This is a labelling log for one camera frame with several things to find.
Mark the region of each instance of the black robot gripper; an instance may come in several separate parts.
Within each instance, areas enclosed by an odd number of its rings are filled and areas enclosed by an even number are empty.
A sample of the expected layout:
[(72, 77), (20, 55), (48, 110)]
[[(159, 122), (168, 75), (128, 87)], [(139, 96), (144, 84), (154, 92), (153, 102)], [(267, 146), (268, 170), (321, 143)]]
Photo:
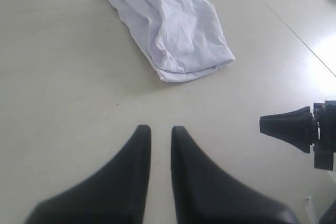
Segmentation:
[(314, 167), (333, 170), (336, 152), (336, 101), (314, 103), (310, 107), (285, 114), (260, 118), (260, 132), (283, 140), (305, 153), (312, 146)]

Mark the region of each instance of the table surface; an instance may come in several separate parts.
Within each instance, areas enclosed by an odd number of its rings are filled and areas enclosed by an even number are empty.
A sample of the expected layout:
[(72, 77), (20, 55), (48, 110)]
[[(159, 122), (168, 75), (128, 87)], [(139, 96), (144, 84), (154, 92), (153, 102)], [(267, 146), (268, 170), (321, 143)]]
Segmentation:
[(336, 99), (336, 0), (210, 0), (236, 61), (161, 82), (107, 0), (0, 0), (0, 219), (102, 167), (138, 124), (152, 128), (144, 223), (176, 223), (170, 135), (185, 126), (225, 171), (302, 223), (336, 199), (313, 153), (259, 133), (261, 115)]

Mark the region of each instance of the white cloth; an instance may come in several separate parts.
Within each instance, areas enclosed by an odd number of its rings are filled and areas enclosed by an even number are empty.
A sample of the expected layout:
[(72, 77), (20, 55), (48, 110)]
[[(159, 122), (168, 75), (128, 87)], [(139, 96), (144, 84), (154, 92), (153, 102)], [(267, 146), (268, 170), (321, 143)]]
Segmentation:
[(108, 0), (166, 82), (210, 74), (234, 61), (207, 0)]

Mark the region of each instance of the black cone-shaped part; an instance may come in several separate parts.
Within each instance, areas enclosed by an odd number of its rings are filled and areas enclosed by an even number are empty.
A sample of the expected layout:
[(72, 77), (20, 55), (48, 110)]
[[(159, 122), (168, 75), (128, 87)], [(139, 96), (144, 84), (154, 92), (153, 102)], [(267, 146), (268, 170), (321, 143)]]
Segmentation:
[(283, 140), (305, 153), (310, 153), (310, 145), (317, 136), (317, 125), (309, 107), (293, 112), (262, 116), (260, 132)]
[(286, 206), (221, 170), (184, 127), (173, 128), (171, 148), (178, 224), (298, 223)]
[(121, 151), (74, 188), (39, 204), (26, 224), (141, 224), (151, 159), (151, 130), (140, 125)]

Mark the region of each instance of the white towel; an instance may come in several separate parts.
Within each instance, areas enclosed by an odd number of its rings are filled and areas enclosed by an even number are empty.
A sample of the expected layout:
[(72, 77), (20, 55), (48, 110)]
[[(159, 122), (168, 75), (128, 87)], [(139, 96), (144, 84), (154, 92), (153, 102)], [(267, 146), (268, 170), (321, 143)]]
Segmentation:
[(207, 0), (108, 0), (166, 82), (210, 74), (234, 61)]

